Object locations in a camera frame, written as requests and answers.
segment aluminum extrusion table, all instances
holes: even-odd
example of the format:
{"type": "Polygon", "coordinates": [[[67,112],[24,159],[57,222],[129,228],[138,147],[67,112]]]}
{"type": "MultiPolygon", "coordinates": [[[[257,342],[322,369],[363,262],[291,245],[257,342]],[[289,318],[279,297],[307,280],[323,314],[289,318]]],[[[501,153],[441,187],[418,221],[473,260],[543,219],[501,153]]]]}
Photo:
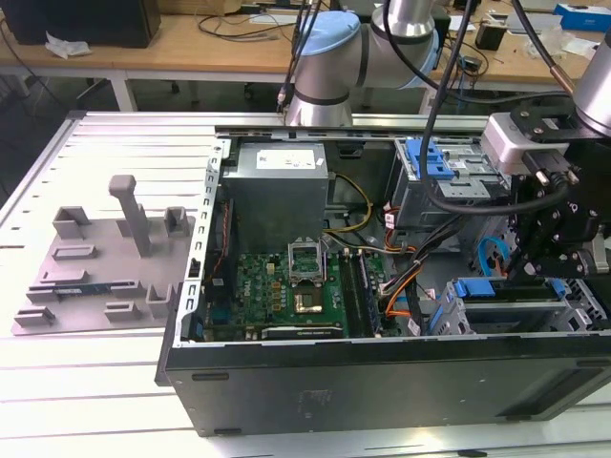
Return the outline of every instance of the aluminum extrusion table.
{"type": "MultiPolygon", "coordinates": [[[[424,116],[355,116],[358,125],[423,128],[424,116]]],[[[483,117],[443,117],[465,131],[483,117]]],[[[0,210],[0,456],[9,457],[607,457],[611,387],[555,420],[201,439],[172,388],[153,381],[163,329],[17,338],[12,316],[53,239],[60,205],[118,216],[108,177],[132,174],[149,215],[195,211],[214,126],[280,125],[271,114],[111,114],[68,119],[0,210]]]]}

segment robot end effector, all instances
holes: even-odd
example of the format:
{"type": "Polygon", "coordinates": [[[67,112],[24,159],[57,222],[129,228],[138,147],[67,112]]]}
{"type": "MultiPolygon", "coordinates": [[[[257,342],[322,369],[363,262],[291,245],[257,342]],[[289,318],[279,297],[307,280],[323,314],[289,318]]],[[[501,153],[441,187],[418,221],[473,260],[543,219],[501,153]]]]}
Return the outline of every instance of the robot end effector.
{"type": "Polygon", "coordinates": [[[493,114],[481,146],[494,166],[517,176],[512,201],[541,198],[568,178],[568,198],[509,218],[516,250],[509,280],[608,274],[604,240],[611,231],[611,30],[573,91],[554,107],[521,105],[493,114]]]}

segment ram slot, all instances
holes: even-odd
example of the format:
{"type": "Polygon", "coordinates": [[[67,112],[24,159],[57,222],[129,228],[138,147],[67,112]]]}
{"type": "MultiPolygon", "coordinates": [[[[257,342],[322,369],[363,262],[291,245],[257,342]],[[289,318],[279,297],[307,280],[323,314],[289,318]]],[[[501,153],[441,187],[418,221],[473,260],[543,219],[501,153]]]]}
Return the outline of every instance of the ram slot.
{"type": "Polygon", "coordinates": [[[350,337],[364,337],[366,328],[361,316],[361,305],[358,294],[358,279],[354,275],[350,257],[339,255],[340,280],[342,281],[342,296],[348,321],[350,337]]]}
{"type": "Polygon", "coordinates": [[[360,254],[357,256],[357,258],[359,260],[359,271],[361,274],[359,279],[362,284],[364,304],[367,308],[367,314],[369,316],[371,333],[375,335],[380,331],[380,316],[378,315],[377,306],[373,295],[373,288],[371,287],[369,270],[367,269],[367,263],[365,262],[365,256],[360,254]]]}

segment motherboard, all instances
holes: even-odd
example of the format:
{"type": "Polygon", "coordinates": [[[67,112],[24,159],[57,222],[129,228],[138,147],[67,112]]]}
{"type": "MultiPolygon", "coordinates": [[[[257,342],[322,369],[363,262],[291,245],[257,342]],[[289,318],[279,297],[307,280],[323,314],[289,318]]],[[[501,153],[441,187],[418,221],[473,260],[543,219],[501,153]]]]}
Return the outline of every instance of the motherboard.
{"type": "Polygon", "coordinates": [[[386,280],[377,254],[241,254],[235,300],[209,309],[215,341],[373,337],[385,332],[378,308],[386,280]],[[321,281],[294,282],[322,266],[321,281]]]}

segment floor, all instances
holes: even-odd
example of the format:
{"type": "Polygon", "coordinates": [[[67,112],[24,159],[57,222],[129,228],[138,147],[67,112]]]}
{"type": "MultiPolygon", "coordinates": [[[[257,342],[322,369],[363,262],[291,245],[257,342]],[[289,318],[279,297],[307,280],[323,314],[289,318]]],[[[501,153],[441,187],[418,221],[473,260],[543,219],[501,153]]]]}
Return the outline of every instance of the floor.
{"type": "MultiPolygon", "coordinates": [[[[172,94],[167,81],[139,80],[133,82],[138,107],[145,112],[273,112],[279,86],[255,84],[254,97],[246,100],[241,83],[199,83],[201,102],[193,107],[185,81],[179,82],[180,93],[172,94]]],[[[10,94],[0,101],[0,206],[9,193],[27,173],[47,142],[51,139],[65,116],[65,110],[43,91],[33,78],[28,81],[30,95],[20,99],[10,94]]],[[[85,80],[74,84],[71,78],[53,78],[48,87],[69,109],[75,108],[76,97],[87,86],[85,80]]],[[[351,95],[352,110],[363,109],[360,91],[351,95]]],[[[371,113],[410,114],[420,107],[422,90],[402,92],[376,90],[369,111],[371,113]]],[[[87,110],[116,111],[115,97],[110,86],[100,90],[87,100],[87,110]]],[[[457,113],[458,107],[447,104],[442,113],[457,113]]],[[[486,109],[466,107],[462,114],[486,115],[486,109]]]]}

